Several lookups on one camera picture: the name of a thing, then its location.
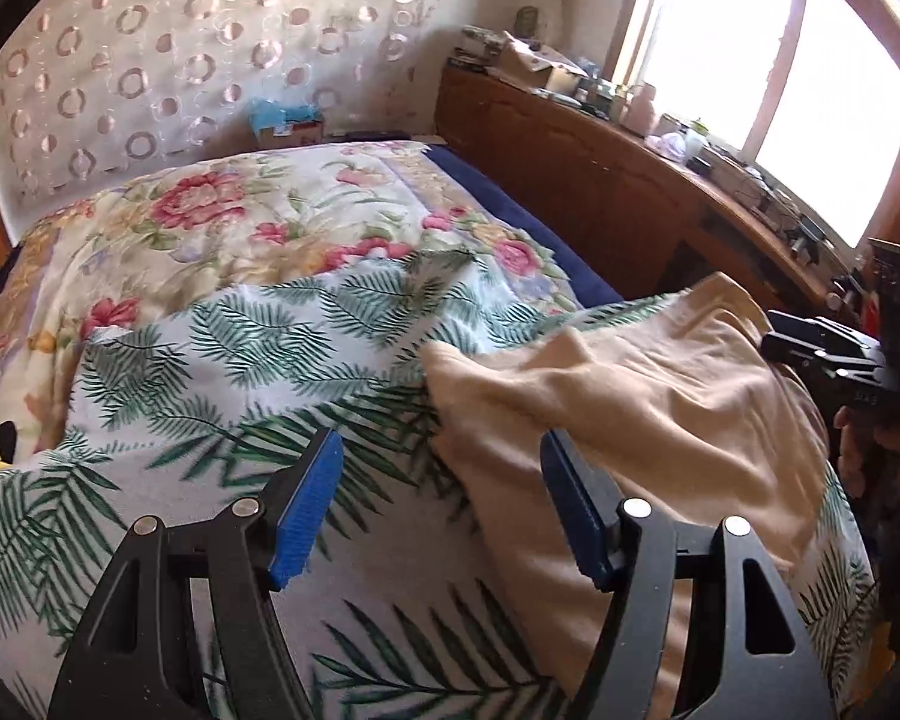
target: brown fabric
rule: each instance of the brown fabric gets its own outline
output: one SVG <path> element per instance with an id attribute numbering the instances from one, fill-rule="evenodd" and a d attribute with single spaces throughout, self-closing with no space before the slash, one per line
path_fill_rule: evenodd
<path id="1" fill-rule="evenodd" d="M 760 357 L 768 328 L 717 274 L 639 324 L 571 328 L 479 360 L 443 343 L 423 348 L 443 425 L 434 451 L 466 486 L 535 656 L 569 694 L 610 599 L 578 573 L 543 485 L 540 437 L 567 429 L 624 494 L 671 517 L 716 525 L 741 514 L 786 576 L 817 522 L 826 430 L 796 377 Z M 674 596 L 661 707 L 679 680 L 686 590 Z"/>

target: wooden cabinet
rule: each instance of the wooden cabinet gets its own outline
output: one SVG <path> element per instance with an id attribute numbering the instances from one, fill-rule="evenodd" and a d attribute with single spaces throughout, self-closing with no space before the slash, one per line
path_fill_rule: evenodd
<path id="1" fill-rule="evenodd" d="M 624 130 L 488 76 L 446 69 L 437 132 L 625 298 L 725 271 L 764 308 L 823 310 L 824 285 L 773 233 Z"/>

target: navy blue sheet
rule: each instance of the navy blue sheet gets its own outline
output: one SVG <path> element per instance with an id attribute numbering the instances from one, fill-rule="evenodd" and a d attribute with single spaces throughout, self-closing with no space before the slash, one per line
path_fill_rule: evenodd
<path id="1" fill-rule="evenodd" d="M 427 152 L 427 156 L 453 180 L 463 186 L 463 189 L 469 191 L 477 202 L 496 218 L 526 230 L 533 240 L 554 250 L 557 264 L 570 276 L 573 291 L 584 308 L 607 305 L 607 303 L 620 303 L 623 300 L 617 290 L 597 276 L 586 262 L 557 237 L 556 233 L 529 211 L 517 205 L 505 191 L 483 175 L 480 170 L 468 165 L 445 146 L 433 146 Z"/>

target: human hand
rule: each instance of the human hand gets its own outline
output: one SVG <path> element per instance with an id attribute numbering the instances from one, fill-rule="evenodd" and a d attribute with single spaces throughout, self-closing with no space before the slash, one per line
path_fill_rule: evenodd
<path id="1" fill-rule="evenodd" d="M 854 428 L 860 427 L 860 413 L 843 406 L 833 419 L 833 426 L 840 430 L 840 460 L 837 468 L 840 470 L 840 480 L 844 483 L 844 489 L 851 498 L 862 498 L 866 491 L 863 466 L 866 459 L 866 447 L 861 446 Z M 874 441 L 880 446 L 900 455 L 900 421 L 893 425 L 874 426 Z M 896 474 L 896 493 L 900 497 L 900 469 Z"/>

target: window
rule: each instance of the window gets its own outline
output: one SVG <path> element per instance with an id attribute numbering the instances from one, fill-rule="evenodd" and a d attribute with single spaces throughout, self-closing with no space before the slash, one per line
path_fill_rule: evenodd
<path id="1" fill-rule="evenodd" d="M 844 0 L 658 0 L 637 79 L 860 242 L 900 147 L 900 71 Z"/>

